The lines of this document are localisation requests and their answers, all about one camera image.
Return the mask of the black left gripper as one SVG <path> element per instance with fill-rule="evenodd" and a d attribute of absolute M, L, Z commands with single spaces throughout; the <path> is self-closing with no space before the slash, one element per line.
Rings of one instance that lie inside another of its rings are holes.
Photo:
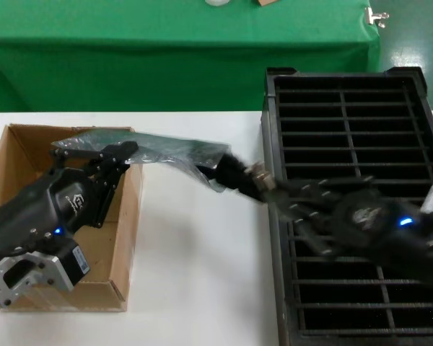
<path fill-rule="evenodd" d="M 130 167 L 125 162 L 138 149 L 125 141 L 98 150 L 51 150 L 55 167 L 68 160 L 82 165 L 52 169 L 0 206 L 0 292 L 25 292 L 37 284 L 74 289 L 89 272 L 74 235 L 84 226 L 104 224 Z"/>

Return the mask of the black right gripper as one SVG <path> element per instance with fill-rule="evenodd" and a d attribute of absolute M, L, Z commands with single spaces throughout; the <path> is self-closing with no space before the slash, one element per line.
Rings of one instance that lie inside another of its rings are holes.
<path fill-rule="evenodd" d="M 374 177 L 276 180 L 288 197 L 334 205 L 330 230 L 338 244 L 403 275 L 433 275 L 433 185 L 422 206 L 387 200 L 371 190 Z M 317 255 L 333 250 L 320 238 L 328 218 L 303 204 L 279 205 L 282 218 Z"/>

